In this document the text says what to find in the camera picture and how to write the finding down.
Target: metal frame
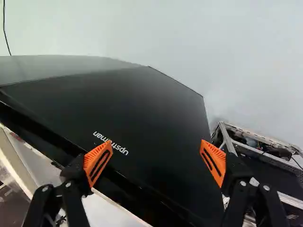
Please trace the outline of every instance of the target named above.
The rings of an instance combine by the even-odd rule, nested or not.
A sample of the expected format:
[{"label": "metal frame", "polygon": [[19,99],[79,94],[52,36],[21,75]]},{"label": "metal frame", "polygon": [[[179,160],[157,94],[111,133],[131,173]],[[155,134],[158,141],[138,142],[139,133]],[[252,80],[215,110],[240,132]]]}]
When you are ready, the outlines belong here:
[{"label": "metal frame", "polygon": [[[212,139],[213,139],[214,136],[217,134],[217,132],[219,130],[221,130],[222,135],[223,135],[223,143],[221,144],[220,148],[223,148],[226,145],[228,152],[234,153],[235,155],[238,155],[236,152],[235,146],[245,148],[246,155],[250,155],[250,156],[257,155],[259,157],[260,157],[260,155],[262,155],[262,157],[260,157],[262,159],[262,161],[265,161],[272,165],[292,171],[300,178],[300,181],[303,182],[303,170],[300,167],[298,167],[297,165],[294,165],[284,159],[275,157],[271,154],[264,153],[258,149],[252,148],[246,144],[242,144],[240,142],[234,141],[228,135],[226,128],[229,128],[229,129],[232,128],[233,131],[238,131],[238,132],[242,133],[242,135],[248,136],[248,137],[258,140],[258,141],[262,141],[262,142],[264,142],[268,145],[271,145],[273,147],[276,147],[276,148],[285,148],[285,149],[289,150],[292,154],[298,154],[301,157],[303,157],[302,150],[299,149],[297,146],[292,145],[292,144],[286,144],[284,142],[281,142],[281,141],[278,141],[275,139],[265,138],[261,135],[258,135],[256,133],[251,133],[247,130],[240,129],[237,126],[231,125],[226,122],[219,122],[217,128],[215,129],[215,131],[212,135]],[[278,195],[279,195],[280,201],[303,210],[303,201],[302,200],[299,200],[295,197],[284,194],[282,192],[278,192]]]}]

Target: black cable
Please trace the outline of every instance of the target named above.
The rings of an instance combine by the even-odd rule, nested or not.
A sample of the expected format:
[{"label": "black cable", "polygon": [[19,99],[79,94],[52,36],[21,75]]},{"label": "black cable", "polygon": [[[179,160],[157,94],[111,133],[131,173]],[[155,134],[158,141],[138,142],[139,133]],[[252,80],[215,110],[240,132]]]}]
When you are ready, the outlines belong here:
[{"label": "black cable", "polygon": [[9,51],[9,54],[11,56],[11,52],[10,52],[10,49],[9,49],[8,38],[6,37],[6,33],[5,33],[5,0],[3,0],[3,33],[4,33],[4,37],[5,37],[5,41],[6,41],[6,46],[8,47],[8,51]]},{"label": "black cable", "polygon": [[292,157],[293,161],[303,170],[302,166],[299,165],[299,163],[297,163],[297,161]]}]

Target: printed logo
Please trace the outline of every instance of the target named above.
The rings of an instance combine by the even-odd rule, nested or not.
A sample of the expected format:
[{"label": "printed logo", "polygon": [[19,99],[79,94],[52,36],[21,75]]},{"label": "printed logo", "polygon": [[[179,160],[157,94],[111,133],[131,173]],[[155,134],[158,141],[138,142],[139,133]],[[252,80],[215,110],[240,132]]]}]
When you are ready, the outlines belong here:
[{"label": "printed logo", "polygon": [[[97,137],[98,139],[102,140],[103,142],[110,140],[109,138],[106,138],[105,136],[103,136],[101,133],[99,133],[97,131],[94,132],[93,135],[95,137]],[[112,148],[120,151],[124,155],[128,155],[128,150],[126,150],[122,146],[118,145],[117,143],[114,143],[113,141],[112,141]]]}]

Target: white wall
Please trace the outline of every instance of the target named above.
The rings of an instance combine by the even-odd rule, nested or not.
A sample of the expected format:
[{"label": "white wall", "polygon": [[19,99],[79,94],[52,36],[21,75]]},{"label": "white wall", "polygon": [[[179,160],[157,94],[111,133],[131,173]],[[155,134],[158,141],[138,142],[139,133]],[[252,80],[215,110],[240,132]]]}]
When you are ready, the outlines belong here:
[{"label": "white wall", "polygon": [[302,12],[301,0],[7,0],[6,30],[15,55],[150,65],[202,94],[211,126],[303,147]]}]

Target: bolt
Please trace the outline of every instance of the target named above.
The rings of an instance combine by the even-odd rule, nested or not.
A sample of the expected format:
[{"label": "bolt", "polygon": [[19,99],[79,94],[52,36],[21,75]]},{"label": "bolt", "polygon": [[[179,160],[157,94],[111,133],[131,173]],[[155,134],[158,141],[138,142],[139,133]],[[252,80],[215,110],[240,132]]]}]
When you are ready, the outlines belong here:
[{"label": "bolt", "polygon": [[240,184],[245,187],[246,186],[246,183],[244,181],[241,181]]},{"label": "bolt", "polygon": [[47,190],[48,190],[48,186],[45,186],[45,187],[42,189],[43,192],[45,192],[45,191],[47,191]]},{"label": "bolt", "polygon": [[266,191],[269,191],[269,190],[270,190],[270,187],[268,187],[267,185],[264,185],[263,188],[264,188]]}]

